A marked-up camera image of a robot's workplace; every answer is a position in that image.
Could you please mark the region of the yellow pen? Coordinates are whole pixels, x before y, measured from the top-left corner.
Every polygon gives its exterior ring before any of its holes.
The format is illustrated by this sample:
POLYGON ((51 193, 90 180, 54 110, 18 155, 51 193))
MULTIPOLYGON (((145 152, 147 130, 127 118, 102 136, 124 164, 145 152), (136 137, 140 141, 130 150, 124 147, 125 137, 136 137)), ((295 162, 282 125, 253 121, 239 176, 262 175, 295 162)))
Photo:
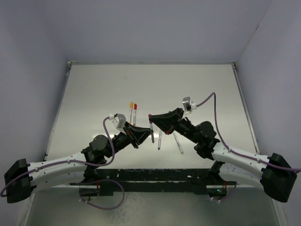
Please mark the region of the yellow pen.
POLYGON ((132 114, 133 114, 133 108, 129 107, 129 123, 131 124, 132 122, 132 114))

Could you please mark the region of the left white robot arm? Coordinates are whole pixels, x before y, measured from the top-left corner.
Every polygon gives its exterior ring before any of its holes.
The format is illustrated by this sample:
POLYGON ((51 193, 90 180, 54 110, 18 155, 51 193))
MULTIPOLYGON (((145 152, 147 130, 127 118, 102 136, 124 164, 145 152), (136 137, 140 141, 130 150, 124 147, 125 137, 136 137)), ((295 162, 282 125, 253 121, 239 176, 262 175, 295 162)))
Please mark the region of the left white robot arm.
POLYGON ((117 152, 128 145, 138 148, 153 131, 126 123, 122 131, 113 138, 97 135, 82 151, 52 161, 31 162, 17 160, 5 173, 5 187, 1 197, 8 203, 16 203, 40 190, 63 184, 91 185, 103 179, 97 168, 107 166, 117 152))

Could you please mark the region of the pink pen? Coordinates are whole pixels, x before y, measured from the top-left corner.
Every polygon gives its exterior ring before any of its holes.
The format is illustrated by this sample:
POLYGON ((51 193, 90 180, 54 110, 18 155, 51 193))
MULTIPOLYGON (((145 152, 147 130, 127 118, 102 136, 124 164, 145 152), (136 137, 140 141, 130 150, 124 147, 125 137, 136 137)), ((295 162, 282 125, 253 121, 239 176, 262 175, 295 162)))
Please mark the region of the pink pen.
POLYGON ((150 134, 150 136, 151 136, 151 141, 152 141, 152 143, 154 144, 154 143, 155 143, 155 139, 154 139, 153 125, 152 125, 152 124, 150 124, 150 130, 151 130, 151 134, 150 134))

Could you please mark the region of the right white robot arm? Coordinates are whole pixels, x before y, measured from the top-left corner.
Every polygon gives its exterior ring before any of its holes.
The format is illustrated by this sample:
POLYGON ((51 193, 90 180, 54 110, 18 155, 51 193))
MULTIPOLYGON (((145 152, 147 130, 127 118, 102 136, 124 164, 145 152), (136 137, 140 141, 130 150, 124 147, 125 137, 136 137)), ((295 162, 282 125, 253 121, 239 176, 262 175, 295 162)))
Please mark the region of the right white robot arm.
POLYGON ((277 153, 271 156, 252 154, 227 146, 216 138, 211 122, 204 121, 195 126, 184 117, 181 108, 165 114, 150 114, 149 120, 167 135, 175 131, 181 134, 195 143, 194 149, 200 157, 214 161, 209 172, 212 183, 227 181, 251 185, 276 201, 288 201, 297 172, 283 156, 277 153))

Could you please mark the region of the red pen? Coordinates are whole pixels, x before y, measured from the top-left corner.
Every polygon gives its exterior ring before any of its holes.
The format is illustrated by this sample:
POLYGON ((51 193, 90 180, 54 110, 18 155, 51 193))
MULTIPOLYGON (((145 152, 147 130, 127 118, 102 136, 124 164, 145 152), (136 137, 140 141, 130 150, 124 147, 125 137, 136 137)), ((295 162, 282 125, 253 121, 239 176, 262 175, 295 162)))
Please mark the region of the red pen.
POLYGON ((133 125, 136 125, 136 112, 137 110, 134 110, 134 114, 133 114, 133 125))

